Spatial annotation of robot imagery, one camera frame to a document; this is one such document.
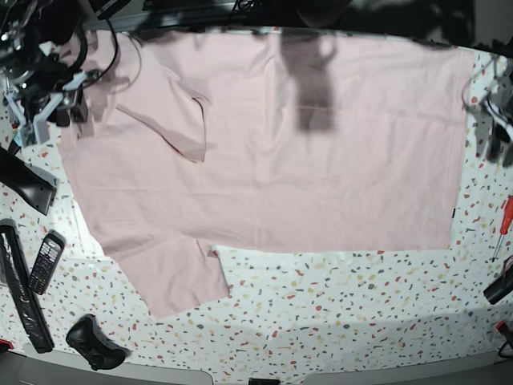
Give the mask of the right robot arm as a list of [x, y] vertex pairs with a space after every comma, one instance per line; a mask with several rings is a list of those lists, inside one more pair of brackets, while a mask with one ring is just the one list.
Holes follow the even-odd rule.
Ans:
[[2, 102], [20, 128], [32, 127], [44, 104], [69, 83], [85, 79], [85, 16], [78, 1], [1, 2]]

